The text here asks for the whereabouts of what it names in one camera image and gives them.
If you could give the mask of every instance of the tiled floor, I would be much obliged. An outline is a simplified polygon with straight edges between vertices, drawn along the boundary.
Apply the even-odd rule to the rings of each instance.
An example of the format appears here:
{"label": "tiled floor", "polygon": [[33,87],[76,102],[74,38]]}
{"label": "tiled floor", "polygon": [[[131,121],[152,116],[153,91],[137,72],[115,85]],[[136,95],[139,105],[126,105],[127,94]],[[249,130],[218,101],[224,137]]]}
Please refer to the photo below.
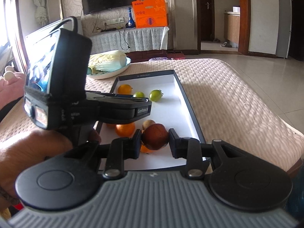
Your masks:
{"label": "tiled floor", "polygon": [[201,54],[229,64],[285,122],[304,133],[304,62],[244,55]]}
{"label": "tiled floor", "polygon": [[222,47],[221,45],[224,42],[221,43],[213,43],[211,41],[202,41],[201,42],[201,50],[225,50],[225,51],[238,51],[237,48],[227,48]]}

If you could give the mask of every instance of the orange cardboard box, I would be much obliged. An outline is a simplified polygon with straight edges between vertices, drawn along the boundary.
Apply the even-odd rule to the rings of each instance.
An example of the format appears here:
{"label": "orange cardboard box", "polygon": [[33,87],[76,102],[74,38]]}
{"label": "orange cardboard box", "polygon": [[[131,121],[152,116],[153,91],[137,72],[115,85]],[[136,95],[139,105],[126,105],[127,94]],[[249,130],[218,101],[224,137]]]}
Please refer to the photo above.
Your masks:
{"label": "orange cardboard box", "polygon": [[137,0],[132,6],[137,28],[168,25],[165,0]]}

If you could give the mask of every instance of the tied curtain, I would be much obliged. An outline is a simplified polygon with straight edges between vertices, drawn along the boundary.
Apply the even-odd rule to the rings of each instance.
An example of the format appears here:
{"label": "tied curtain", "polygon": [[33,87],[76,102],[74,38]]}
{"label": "tied curtain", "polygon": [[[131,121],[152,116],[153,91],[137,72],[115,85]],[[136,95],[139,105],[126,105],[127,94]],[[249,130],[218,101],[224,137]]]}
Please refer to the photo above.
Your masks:
{"label": "tied curtain", "polygon": [[34,4],[37,6],[35,12],[36,21],[43,27],[48,23],[47,10],[45,9],[45,0],[34,0]]}

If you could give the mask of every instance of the green fruit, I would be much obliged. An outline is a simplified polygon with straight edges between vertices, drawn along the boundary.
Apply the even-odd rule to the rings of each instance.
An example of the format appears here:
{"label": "green fruit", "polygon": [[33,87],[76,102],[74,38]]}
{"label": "green fruit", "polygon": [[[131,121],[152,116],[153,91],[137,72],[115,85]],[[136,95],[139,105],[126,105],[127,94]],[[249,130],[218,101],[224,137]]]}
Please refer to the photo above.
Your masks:
{"label": "green fruit", "polygon": [[150,100],[153,102],[157,102],[162,98],[163,94],[161,90],[153,90],[150,92]]}
{"label": "green fruit", "polygon": [[145,97],[145,94],[143,92],[136,92],[133,97]]}

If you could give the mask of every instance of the device screen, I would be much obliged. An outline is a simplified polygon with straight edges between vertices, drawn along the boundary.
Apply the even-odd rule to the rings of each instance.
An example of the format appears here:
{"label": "device screen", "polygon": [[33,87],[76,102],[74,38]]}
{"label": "device screen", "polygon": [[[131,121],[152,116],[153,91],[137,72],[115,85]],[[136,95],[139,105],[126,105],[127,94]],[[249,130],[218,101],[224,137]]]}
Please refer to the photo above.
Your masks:
{"label": "device screen", "polygon": [[35,43],[30,49],[26,77],[27,86],[44,93],[48,92],[51,63],[55,53],[57,38],[58,34],[54,32]]}

